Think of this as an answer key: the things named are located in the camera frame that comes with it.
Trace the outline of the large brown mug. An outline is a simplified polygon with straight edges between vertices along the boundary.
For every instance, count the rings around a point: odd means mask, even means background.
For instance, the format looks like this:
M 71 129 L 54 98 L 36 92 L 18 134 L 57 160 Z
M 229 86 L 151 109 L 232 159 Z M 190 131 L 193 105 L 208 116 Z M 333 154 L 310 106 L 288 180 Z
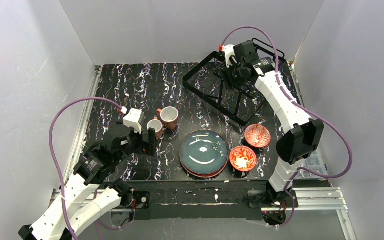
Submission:
M 169 130 L 174 131 L 178 126 L 179 112 L 175 107 L 168 106 L 163 109 L 157 109 L 157 114 L 159 115 L 162 123 Z

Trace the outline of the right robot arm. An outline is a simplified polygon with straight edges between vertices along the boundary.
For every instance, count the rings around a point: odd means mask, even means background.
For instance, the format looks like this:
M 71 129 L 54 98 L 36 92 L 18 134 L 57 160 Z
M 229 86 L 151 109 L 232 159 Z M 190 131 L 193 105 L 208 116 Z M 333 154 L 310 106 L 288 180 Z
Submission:
M 222 72 L 228 86 L 240 90 L 246 84 L 252 84 L 268 101 L 281 123 L 284 135 L 276 143 L 278 161 L 274 173 L 265 192 L 255 198 L 264 204 L 282 202 L 292 188 L 299 168 L 318 148 L 324 123 L 301 109 L 282 81 L 276 56 L 259 57 L 251 40 L 237 45 L 222 44 L 219 51 L 225 58 Z

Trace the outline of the orange floral pattern bowl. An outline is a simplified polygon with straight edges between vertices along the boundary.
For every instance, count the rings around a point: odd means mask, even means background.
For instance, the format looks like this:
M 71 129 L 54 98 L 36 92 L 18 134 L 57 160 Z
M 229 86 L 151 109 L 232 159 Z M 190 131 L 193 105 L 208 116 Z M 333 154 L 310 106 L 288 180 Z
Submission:
M 243 145 L 233 148 L 228 158 L 233 168 L 240 172 L 249 172 L 258 163 L 256 153 L 251 148 Z

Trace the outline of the dark blue glazed plate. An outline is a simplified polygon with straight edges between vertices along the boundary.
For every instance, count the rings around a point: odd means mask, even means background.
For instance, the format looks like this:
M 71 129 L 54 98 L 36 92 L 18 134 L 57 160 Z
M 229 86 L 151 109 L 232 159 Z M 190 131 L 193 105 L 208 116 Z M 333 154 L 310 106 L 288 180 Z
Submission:
M 228 148 L 223 138 L 210 130 L 196 130 L 182 141 L 180 163 L 198 174 L 211 174 L 228 162 Z

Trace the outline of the small brown cup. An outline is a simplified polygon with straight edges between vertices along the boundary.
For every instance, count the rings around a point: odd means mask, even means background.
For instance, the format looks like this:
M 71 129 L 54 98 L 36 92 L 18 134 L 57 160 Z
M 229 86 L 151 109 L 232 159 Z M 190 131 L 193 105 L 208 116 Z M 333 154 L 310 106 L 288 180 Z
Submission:
M 163 123 L 158 120 L 157 118 L 150 120 L 147 123 L 147 129 L 154 129 L 155 130 L 155 138 L 159 140 L 163 136 Z

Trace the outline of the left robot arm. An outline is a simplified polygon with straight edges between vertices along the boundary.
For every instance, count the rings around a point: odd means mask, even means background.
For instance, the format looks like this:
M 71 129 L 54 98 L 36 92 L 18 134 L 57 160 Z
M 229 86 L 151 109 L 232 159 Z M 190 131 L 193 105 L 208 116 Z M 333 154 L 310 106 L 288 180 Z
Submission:
M 135 207 L 134 189 L 119 179 L 88 204 L 84 201 L 132 154 L 156 153 L 158 131 L 137 133 L 122 123 L 112 126 L 92 144 L 73 168 L 61 193 L 33 224 L 18 231 L 23 240 L 73 240 L 102 215 L 117 207 Z

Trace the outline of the black wire dish rack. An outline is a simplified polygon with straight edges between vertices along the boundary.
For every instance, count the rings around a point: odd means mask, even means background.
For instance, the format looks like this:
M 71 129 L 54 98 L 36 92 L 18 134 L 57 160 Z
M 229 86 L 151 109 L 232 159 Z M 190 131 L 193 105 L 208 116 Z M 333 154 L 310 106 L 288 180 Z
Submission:
M 275 52 L 269 44 L 253 38 L 256 53 L 264 74 L 274 70 Z M 183 78 L 183 86 L 227 116 L 240 126 L 247 125 L 255 114 L 261 112 L 267 102 L 255 86 L 228 87 L 222 70 L 226 67 L 225 57 L 220 51 L 213 51 Z

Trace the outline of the red geometric pattern bowl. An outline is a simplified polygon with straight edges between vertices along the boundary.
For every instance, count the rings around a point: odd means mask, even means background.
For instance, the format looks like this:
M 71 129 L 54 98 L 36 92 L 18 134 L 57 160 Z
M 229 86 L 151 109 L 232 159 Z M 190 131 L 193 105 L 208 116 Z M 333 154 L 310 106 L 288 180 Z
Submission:
M 245 141 L 253 148 L 265 148 L 271 142 L 269 130 L 261 124 L 251 124 L 244 130 Z

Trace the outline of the clear plastic box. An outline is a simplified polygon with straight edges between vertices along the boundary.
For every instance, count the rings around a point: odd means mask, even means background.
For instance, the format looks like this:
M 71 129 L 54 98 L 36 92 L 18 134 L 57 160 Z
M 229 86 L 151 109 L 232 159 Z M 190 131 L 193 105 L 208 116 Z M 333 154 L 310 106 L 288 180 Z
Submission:
M 327 167 L 323 161 L 323 158 L 321 157 L 321 155 L 317 150 L 314 151 L 311 154 L 311 156 L 305 160 L 305 163 L 302 165 L 302 167 L 310 169 L 311 171 L 317 172 L 321 175 L 328 175 Z M 319 180 L 319 181 L 326 180 L 325 178 L 314 175 L 305 170 L 300 170 L 299 174 L 295 177 L 295 179 L 296 180 Z

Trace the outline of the red teal floral plate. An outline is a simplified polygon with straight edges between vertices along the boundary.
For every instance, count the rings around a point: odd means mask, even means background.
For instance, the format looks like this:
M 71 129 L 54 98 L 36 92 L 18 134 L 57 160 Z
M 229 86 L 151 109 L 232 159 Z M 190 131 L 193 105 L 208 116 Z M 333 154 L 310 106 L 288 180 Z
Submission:
M 195 176 L 195 177 L 198 177 L 198 178 L 214 178 L 214 177 L 216 177 L 216 176 L 218 176 L 225 168 L 226 168 L 226 166 L 227 166 L 227 164 L 228 164 L 228 162 L 226 161 L 225 163 L 224 163 L 224 165 L 220 168 L 220 169 L 218 169 L 217 171 L 215 171 L 215 172 L 213 172 L 213 173 L 208 173 L 208 174 L 200 174 L 200 173 L 196 173 L 196 172 L 194 172 L 194 171 L 191 171 L 191 170 L 189 170 L 186 166 L 184 166 L 184 164 L 182 163 L 181 165 L 182 165 L 182 167 L 184 168 L 184 170 L 186 171 L 186 172 L 188 172 L 189 174 L 191 174 L 191 175 L 193 175 L 193 176 Z

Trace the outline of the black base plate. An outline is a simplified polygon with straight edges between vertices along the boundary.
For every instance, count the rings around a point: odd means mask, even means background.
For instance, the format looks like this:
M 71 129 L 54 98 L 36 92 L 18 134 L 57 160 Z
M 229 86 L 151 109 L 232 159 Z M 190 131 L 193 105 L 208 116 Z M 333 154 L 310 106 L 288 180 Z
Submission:
M 259 199 L 245 202 L 266 190 L 264 180 L 128 181 L 137 199 L 136 220 L 157 219 L 247 219 L 290 211 L 297 202 L 290 197 L 265 204 Z

